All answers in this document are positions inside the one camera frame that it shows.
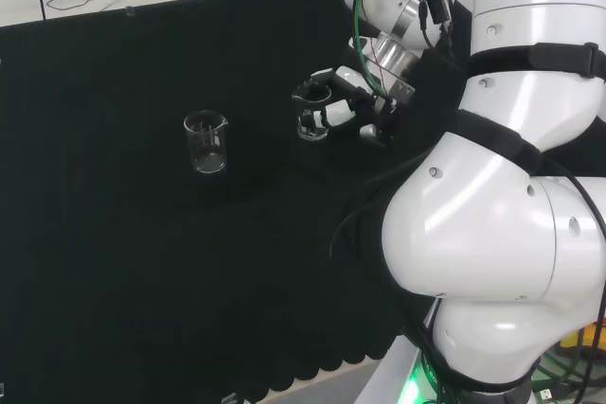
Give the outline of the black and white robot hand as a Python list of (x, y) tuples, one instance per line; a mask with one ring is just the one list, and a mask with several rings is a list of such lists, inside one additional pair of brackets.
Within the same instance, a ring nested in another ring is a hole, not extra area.
[(389, 147), (399, 108), (392, 98), (376, 95), (357, 71), (346, 66), (320, 70), (298, 86), (292, 100), (297, 133), (321, 141), (331, 132), (354, 128), (366, 141)]

